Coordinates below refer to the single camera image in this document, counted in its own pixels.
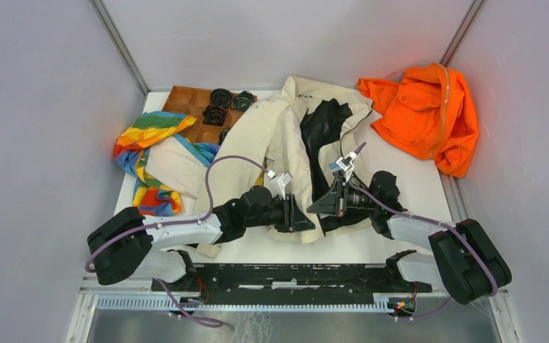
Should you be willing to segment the beige zip jacket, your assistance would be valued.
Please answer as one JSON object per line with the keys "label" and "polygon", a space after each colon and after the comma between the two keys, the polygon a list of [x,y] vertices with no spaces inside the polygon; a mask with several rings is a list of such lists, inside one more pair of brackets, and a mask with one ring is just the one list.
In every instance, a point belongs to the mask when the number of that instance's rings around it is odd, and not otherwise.
{"label": "beige zip jacket", "polygon": [[333,100],[350,110],[350,117],[334,130],[332,143],[317,148],[315,170],[323,172],[329,184],[328,164],[356,148],[353,128],[370,115],[372,100],[356,89],[290,76],[281,91],[251,105],[232,127],[216,155],[219,162],[207,167],[188,213],[202,214],[211,204],[219,206],[240,197],[260,176],[255,162],[264,162],[276,173],[291,174],[286,190],[306,210],[313,203],[312,169],[300,123],[315,118],[317,108]]}

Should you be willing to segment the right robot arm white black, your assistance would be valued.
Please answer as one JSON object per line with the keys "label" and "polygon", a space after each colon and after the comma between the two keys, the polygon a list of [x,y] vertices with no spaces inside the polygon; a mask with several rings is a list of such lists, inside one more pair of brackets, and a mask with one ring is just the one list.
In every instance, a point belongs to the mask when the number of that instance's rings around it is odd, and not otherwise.
{"label": "right robot arm white black", "polygon": [[449,223],[413,214],[401,205],[396,181],[394,174],[377,171],[365,187],[358,178],[346,180],[336,171],[330,189],[307,210],[337,222],[369,219],[386,239],[424,249],[388,259],[391,267],[384,280],[394,292],[419,282],[443,288],[456,302],[469,304],[512,282],[510,267],[477,220]]}

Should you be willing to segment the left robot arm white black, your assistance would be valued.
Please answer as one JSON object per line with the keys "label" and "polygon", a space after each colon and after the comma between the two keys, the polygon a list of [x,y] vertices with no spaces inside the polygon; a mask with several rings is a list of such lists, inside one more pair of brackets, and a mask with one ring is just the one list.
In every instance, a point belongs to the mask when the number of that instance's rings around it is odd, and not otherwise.
{"label": "left robot arm white black", "polygon": [[115,214],[87,238],[91,252],[85,268],[100,285],[129,277],[161,279],[178,290],[191,289],[197,279],[192,260],[178,247],[221,244],[241,238],[252,227],[274,227],[282,233],[315,229],[295,196],[274,196],[254,186],[210,214],[175,219],[143,215],[136,207]]}

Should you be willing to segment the orange jacket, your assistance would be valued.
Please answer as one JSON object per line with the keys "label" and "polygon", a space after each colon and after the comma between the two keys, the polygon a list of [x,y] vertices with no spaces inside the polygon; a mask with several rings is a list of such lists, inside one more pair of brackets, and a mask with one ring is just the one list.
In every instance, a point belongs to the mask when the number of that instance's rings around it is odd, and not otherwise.
{"label": "orange jacket", "polygon": [[479,137],[478,113],[465,77],[442,64],[406,69],[399,82],[360,78],[361,95],[380,118],[371,128],[387,143],[442,174],[463,178]]}

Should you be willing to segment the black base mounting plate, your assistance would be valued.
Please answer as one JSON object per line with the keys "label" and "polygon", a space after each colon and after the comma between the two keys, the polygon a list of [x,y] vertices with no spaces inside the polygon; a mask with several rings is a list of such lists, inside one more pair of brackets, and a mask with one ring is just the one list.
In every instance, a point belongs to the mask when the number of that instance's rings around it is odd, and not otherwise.
{"label": "black base mounting plate", "polygon": [[374,294],[424,294],[383,264],[198,264],[168,286],[199,292],[208,305],[373,304]]}

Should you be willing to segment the black rolled sock near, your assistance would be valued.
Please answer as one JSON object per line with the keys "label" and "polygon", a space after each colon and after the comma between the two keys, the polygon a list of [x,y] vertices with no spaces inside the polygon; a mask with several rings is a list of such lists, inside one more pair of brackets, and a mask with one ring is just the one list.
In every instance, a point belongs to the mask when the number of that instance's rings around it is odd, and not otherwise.
{"label": "black rolled sock near", "polygon": [[223,141],[225,140],[225,138],[228,135],[228,133],[230,132],[230,130],[231,130],[230,126],[223,128],[223,130],[221,131],[221,133],[219,135],[218,145],[222,145]]}

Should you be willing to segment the black rolled sock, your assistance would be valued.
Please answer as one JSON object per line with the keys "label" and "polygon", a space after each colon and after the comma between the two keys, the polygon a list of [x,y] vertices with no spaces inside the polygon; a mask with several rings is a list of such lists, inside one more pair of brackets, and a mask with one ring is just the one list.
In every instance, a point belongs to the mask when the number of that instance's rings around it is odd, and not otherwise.
{"label": "black rolled sock", "polygon": [[234,96],[228,89],[214,89],[209,95],[209,101],[212,106],[229,109],[232,105]]}
{"label": "black rolled sock", "polygon": [[227,118],[227,110],[220,106],[209,105],[202,112],[203,124],[210,126],[223,126]]}
{"label": "black rolled sock", "polygon": [[254,103],[254,94],[249,91],[238,93],[232,100],[231,109],[245,112]]}
{"label": "black rolled sock", "polygon": [[225,138],[228,135],[228,133],[230,132],[230,130],[231,130],[230,126],[223,128],[223,130],[221,131],[221,133],[219,135],[218,145],[222,145],[223,141],[225,140]]}

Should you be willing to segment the black rolled sock far right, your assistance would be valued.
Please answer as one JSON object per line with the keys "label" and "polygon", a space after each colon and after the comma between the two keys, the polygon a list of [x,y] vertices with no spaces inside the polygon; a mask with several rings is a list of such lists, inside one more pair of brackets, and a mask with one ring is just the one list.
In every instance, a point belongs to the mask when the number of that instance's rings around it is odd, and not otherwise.
{"label": "black rolled sock far right", "polygon": [[231,109],[245,112],[254,103],[254,94],[249,91],[238,93],[232,100]]}

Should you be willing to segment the black rolled sock middle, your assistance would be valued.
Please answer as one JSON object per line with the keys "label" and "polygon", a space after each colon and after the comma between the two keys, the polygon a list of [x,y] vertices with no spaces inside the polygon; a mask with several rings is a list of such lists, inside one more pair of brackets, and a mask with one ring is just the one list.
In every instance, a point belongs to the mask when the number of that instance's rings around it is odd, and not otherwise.
{"label": "black rolled sock middle", "polygon": [[202,112],[203,124],[210,126],[223,126],[227,118],[227,110],[220,106],[209,105]]}

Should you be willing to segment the black rolled sock far left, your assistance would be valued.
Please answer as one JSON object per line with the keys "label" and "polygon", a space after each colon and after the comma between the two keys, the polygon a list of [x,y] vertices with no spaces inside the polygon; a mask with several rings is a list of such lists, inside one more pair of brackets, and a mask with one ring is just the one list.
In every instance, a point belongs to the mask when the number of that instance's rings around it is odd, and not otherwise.
{"label": "black rolled sock far left", "polygon": [[212,106],[229,109],[232,105],[234,96],[228,89],[214,89],[209,95],[209,101]]}

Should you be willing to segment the rainbow striped garment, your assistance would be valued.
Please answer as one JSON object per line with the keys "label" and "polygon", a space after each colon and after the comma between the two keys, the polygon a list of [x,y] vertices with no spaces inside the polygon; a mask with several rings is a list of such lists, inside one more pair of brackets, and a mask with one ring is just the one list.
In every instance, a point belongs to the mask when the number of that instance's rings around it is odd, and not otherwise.
{"label": "rainbow striped garment", "polygon": [[196,197],[219,145],[180,134],[195,121],[182,113],[145,112],[117,138],[113,158],[135,178],[132,205],[142,214],[173,216],[183,210],[181,196]]}

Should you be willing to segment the brown wooden compartment tray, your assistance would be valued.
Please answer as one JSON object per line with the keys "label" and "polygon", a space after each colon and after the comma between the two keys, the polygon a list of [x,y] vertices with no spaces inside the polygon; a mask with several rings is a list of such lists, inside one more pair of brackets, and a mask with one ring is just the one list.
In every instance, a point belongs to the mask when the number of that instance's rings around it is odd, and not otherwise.
{"label": "brown wooden compartment tray", "polygon": [[[210,126],[203,124],[202,112],[211,105],[209,95],[213,89],[200,89],[185,86],[174,86],[163,106],[164,111],[183,113],[195,119],[195,122],[188,129],[183,129],[181,135],[192,143],[218,144],[219,135],[223,128],[233,127],[244,114],[241,111],[227,110],[227,118],[223,126]],[[238,93],[231,91],[235,97]],[[258,96],[254,94],[254,103]]]}

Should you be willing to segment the aluminium frame rail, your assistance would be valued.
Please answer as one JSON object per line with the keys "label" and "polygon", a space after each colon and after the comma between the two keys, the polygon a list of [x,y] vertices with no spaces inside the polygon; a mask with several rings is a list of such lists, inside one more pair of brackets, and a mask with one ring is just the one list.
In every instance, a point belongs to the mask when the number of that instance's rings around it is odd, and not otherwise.
{"label": "aluminium frame rail", "polygon": [[162,287],[148,277],[103,286],[85,277],[83,294],[107,309],[176,308],[266,312],[379,312],[409,317],[452,304],[442,289],[406,282],[384,264],[198,264]]}

